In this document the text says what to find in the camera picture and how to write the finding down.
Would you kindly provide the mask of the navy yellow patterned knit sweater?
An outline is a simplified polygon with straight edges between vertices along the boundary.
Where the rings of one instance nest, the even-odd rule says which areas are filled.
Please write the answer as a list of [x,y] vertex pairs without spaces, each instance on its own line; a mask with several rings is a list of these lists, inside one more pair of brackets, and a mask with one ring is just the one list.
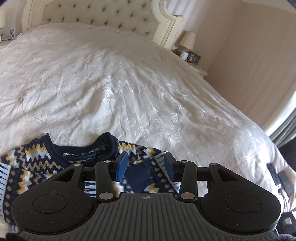
[[58,146],[45,135],[1,156],[1,219],[14,229],[11,206],[20,194],[73,164],[93,167],[115,160],[122,152],[127,153],[129,165],[122,180],[113,183],[116,195],[178,194],[180,183],[168,179],[161,150],[119,141],[109,132],[86,147]]

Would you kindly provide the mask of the white embroidered bedspread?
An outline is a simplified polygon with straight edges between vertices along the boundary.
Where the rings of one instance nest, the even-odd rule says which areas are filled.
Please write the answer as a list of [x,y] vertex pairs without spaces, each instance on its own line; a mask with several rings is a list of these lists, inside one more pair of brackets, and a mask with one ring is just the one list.
[[48,133],[85,146],[101,133],[218,162],[276,192],[272,163],[295,172],[251,119],[170,50],[129,31],[46,24],[1,47],[1,153]]

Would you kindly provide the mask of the cream tufted headboard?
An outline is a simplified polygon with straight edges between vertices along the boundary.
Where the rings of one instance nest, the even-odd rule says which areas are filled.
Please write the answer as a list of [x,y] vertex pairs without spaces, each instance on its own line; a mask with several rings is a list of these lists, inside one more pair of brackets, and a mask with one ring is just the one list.
[[146,37],[170,48],[174,43],[181,15],[167,10],[167,1],[137,0],[44,0],[27,1],[22,14],[22,32],[48,23],[84,23],[109,26]]

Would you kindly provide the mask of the white bedside table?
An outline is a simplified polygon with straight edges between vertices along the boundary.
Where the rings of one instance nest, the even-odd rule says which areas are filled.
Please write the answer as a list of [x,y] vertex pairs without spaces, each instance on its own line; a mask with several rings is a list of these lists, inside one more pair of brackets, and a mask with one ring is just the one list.
[[[181,56],[183,49],[178,48],[176,45],[173,45],[171,48],[171,51],[176,54],[177,56]],[[203,78],[208,75],[206,71],[204,71],[200,66],[199,62],[201,60],[201,56],[195,54],[192,51],[187,50],[188,56],[184,61],[191,67],[193,68],[197,73],[199,73]]]

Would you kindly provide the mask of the black devices on bed edge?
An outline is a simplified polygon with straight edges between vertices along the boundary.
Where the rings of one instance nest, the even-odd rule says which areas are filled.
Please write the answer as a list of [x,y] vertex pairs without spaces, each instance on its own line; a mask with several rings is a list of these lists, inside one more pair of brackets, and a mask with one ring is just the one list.
[[291,197],[293,195],[294,189],[292,188],[292,185],[286,173],[284,171],[277,173],[272,163],[268,163],[266,166],[273,178],[277,189],[284,190],[287,196]]

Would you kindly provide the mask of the cream table lamp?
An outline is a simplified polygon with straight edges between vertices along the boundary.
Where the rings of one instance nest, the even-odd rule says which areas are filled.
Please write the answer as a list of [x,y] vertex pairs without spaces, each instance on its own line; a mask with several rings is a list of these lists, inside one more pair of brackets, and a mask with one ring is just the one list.
[[185,32],[184,36],[179,42],[179,45],[188,49],[188,50],[193,50],[194,45],[195,45],[195,40],[196,40],[196,34],[191,31]]

